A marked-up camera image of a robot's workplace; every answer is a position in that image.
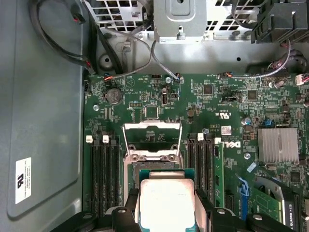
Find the barcode label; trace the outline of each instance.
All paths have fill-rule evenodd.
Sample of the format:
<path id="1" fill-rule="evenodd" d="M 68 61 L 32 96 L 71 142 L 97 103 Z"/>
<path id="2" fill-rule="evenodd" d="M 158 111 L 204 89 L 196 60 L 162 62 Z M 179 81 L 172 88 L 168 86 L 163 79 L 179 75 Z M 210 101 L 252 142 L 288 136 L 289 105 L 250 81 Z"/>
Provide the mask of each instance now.
<path id="1" fill-rule="evenodd" d="M 221 135 L 232 135 L 232 127 L 231 126 L 222 126 L 221 127 Z"/>

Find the cable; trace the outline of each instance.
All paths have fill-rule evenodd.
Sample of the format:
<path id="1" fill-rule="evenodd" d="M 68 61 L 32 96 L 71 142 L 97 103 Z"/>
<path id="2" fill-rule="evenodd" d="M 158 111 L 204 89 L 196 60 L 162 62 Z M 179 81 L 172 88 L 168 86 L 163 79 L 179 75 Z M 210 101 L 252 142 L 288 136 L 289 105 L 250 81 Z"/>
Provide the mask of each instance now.
<path id="1" fill-rule="evenodd" d="M 107 26 L 105 26 L 105 29 L 108 30 L 108 31 L 110 31 L 110 32 L 118 33 L 118 34 L 120 34 L 120 35 L 129 37 L 129 38 L 131 38 L 131 39 L 133 39 L 133 40 L 138 40 L 138 41 L 140 41 L 141 43 L 143 43 L 143 44 L 148 48 L 149 53 L 150 53 L 149 60 L 147 61 L 147 63 L 146 63 L 145 65 L 140 66 L 139 68 L 137 68 L 137 69 L 135 69 L 135 70 L 132 70 L 132 71 L 130 71 L 130 72 L 127 72 L 127 73 L 123 73 L 123 74 L 120 74 L 120 75 L 107 77 L 105 80 L 116 79 L 116 78 L 120 78 L 120 77 L 123 77 L 123 76 L 127 76 L 127 75 L 134 74 L 134 73 L 136 73 L 136 72 L 138 72 L 138 71 L 140 71 L 140 70 L 143 70 L 144 68 L 146 68 L 146 67 L 150 64 L 150 62 L 151 62 L 151 48 L 150 48 L 150 46 L 149 46 L 146 42 L 144 42 L 143 40 L 140 40 L 139 38 L 136 38 L 135 36 L 133 36 L 133 35 L 131 35 L 131 34 L 126 34 L 126 33 L 122 32 L 122 31 L 118 31 L 118 30 L 114 30 L 114 29 L 107 28 Z"/>
<path id="2" fill-rule="evenodd" d="M 271 75 L 276 74 L 277 72 L 279 72 L 281 69 L 284 68 L 284 66 L 286 65 L 286 63 L 289 61 L 289 57 L 290 57 L 290 53 L 291 53 L 291 42 L 289 39 L 287 39 L 288 41 L 288 54 L 286 56 L 286 59 L 284 61 L 284 63 L 278 67 L 277 69 L 275 69 L 274 71 L 267 73 L 267 74 L 262 74 L 262 75 L 256 75 L 256 76 L 232 76 L 232 78 L 234 79 L 255 79 L 255 78 L 263 78 L 263 77 L 268 77 Z"/>
<path id="3" fill-rule="evenodd" d="M 178 77 L 171 71 L 169 70 L 167 67 L 165 67 L 159 60 L 158 58 L 155 56 L 155 44 L 156 44 L 156 40 L 154 41 L 153 45 L 151 46 L 151 56 L 152 58 L 158 63 L 158 65 L 170 76 L 172 76 L 174 79 L 178 80 Z"/>
<path id="4" fill-rule="evenodd" d="M 235 20 L 235 22 L 240 25 L 241 27 L 243 28 L 246 28 L 246 29 L 253 29 L 257 23 L 242 23 L 240 22 L 237 17 L 236 17 L 236 9 L 237 9 L 237 6 L 239 4 L 239 1 L 240 0 L 233 0 L 233 3 L 232 3 L 232 9 L 231 9 L 231 16 L 232 18 Z M 262 2 L 261 5 L 259 5 L 259 7 L 263 6 L 268 0 L 264 0 L 264 2 Z"/>
<path id="5" fill-rule="evenodd" d="M 90 15 L 92 15 L 90 10 L 88 9 L 87 5 L 85 4 L 85 2 L 84 2 L 84 6 L 87 9 L 88 13 Z M 104 34 L 102 33 L 102 31 L 101 31 L 99 25 L 96 23 L 95 19 L 93 17 L 90 17 L 89 20 L 92 21 L 95 29 L 97 30 L 98 38 L 99 38 L 104 50 L 106 51 L 106 54 L 110 58 L 110 60 L 112 62 L 112 66 L 113 66 L 116 74 L 122 74 L 124 71 L 123 71 L 123 68 L 121 66 L 121 62 L 119 60 L 119 57 L 117 56 L 117 54 L 115 53 L 115 51 L 113 50 L 111 45 L 109 44 L 108 40 L 105 38 Z"/>
<path id="6" fill-rule="evenodd" d="M 62 48 L 42 28 L 40 20 L 39 20 L 39 12 L 40 12 L 40 7 L 46 1 L 47 0 L 42 0 L 42 1 L 29 0 L 28 1 L 29 16 L 30 16 L 35 32 L 61 57 L 63 57 L 64 59 L 68 60 L 71 63 L 83 66 L 87 68 L 91 73 L 93 73 L 89 59 L 86 56 L 75 54 L 75 53 L 69 52 L 66 49 Z"/>

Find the blue connector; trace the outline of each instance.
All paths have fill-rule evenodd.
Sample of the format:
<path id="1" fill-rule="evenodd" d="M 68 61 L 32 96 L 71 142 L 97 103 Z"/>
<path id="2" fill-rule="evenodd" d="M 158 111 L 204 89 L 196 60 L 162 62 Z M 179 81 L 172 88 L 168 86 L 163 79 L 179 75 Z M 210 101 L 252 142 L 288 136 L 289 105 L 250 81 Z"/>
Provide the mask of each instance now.
<path id="1" fill-rule="evenodd" d="M 249 186 L 247 181 L 242 179 L 237 174 L 236 176 L 241 181 L 241 187 L 238 187 L 238 192 L 240 193 L 240 203 L 241 203 L 241 219 L 246 220 L 248 215 Z"/>

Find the black ram slot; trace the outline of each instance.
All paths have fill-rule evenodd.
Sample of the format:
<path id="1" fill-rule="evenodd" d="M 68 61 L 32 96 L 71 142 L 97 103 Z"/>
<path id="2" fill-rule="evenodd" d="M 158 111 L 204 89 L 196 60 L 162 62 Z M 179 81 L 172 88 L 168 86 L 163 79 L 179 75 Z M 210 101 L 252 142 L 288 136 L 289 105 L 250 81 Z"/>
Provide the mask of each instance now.
<path id="1" fill-rule="evenodd" d="M 207 177 L 206 177 L 206 159 L 205 159 L 205 147 L 204 141 L 197 142 L 197 173 L 198 173 L 198 184 L 199 188 L 203 189 L 205 192 L 207 191 Z"/>
<path id="2" fill-rule="evenodd" d="M 204 141 L 205 149 L 205 172 L 206 172 L 206 189 L 211 203 L 214 204 L 214 142 L 207 139 Z"/>
<path id="3" fill-rule="evenodd" d="M 119 142 L 95 141 L 90 161 L 90 210 L 102 217 L 109 208 L 119 204 Z"/>
<path id="4" fill-rule="evenodd" d="M 189 168 L 193 168 L 195 170 L 195 180 L 194 186 L 195 189 L 198 189 L 199 184 L 199 172 L 197 171 L 198 168 L 198 156 L 197 156 L 197 148 L 196 148 L 196 141 L 195 139 L 188 140 L 188 166 Z"/>
<path id="5" fill-rule="evenodd" d="M 91 162 L 91 171 L 90 171 L 90 178 L 91 178 L 91 186 L 90 186 L 90 207 L 91 211 L 96 212 L 99 214 L 100 206 L 99 206 L 99 196 L 100 196 L 100 188 L 99 188 L 99 168 L 100 160 L 99 156 L 103 149 L 102 144 L 100 141 L 94 141 L 94 145 L 91 146 L 91 155 L 90 155 L 90 162 Z"/>
<path id="6" fill-rule="evenodd" d="M 113 161 L 114 161 L 114 182 L 113 182 L 113 187 L 114 187 L 114 206 L 119 205 L 119 144 L 115 140 L 115 144 L 112 144 L 112 155 L 113 155 Z"/>

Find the white connector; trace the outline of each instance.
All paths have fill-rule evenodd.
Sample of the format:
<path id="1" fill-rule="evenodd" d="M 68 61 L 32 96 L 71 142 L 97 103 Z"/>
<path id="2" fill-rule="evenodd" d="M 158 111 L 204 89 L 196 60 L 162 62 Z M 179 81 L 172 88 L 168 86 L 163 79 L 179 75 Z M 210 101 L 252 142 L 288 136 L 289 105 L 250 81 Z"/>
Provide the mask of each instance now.
<path id="1" fill-rule="evenodd" d="M 203 133 L 197 133 L 197 140 L 203 141 L 204 140 L 204 134 Z"/>
<path id="2" fill-rule="evenodd" d="M 108 135 L 103 135 L 103 143 L 108 144 L 110 142 L 110 138 L 108 137 Z"/>
<path id="3" fill-rule="evenodd" d="M 295 77 L 295 83 L 297 86 L 301 86 L 304 84 L 304 75 L 303 74 L 299 74 Z"/>
<path id="4" fill-rule="evenodd" d="M 93 143 L 92 135 L 86 135 L 86 143 L 88 143 L 88 144 Z"/>

